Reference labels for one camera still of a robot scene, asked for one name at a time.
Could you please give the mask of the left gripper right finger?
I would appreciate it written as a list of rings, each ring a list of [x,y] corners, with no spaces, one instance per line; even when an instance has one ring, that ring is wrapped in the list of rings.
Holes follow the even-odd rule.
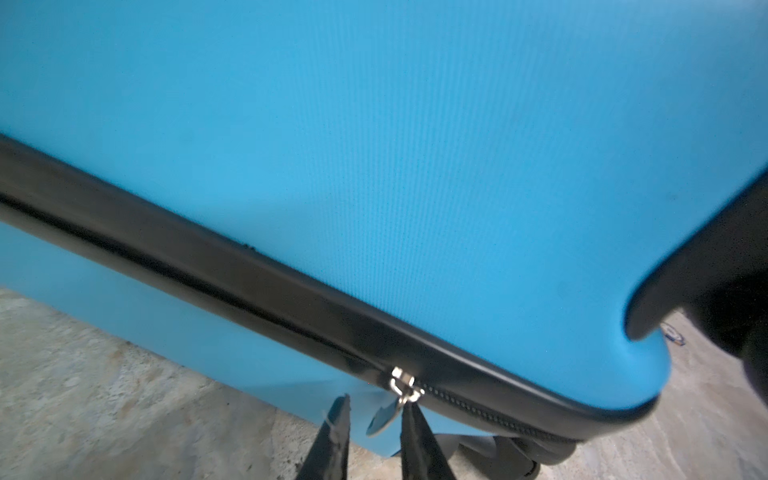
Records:
[[[402,413],[401,471],[404,480],[456,480],[448,460],[416,403]]]

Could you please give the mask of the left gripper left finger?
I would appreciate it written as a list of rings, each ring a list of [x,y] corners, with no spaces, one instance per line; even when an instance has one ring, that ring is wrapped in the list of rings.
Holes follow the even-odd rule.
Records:
[[[332,404],[301,465],[296,480],[346,480],[350,446],[350,397]]]

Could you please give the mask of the blue suitcase with black lining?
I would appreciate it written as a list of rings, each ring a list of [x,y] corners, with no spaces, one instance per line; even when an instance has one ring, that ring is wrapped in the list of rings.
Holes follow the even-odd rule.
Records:
[[[533,477],[654,410],[677,308],[767,390],[767,5],[5,1],[1,280]]]

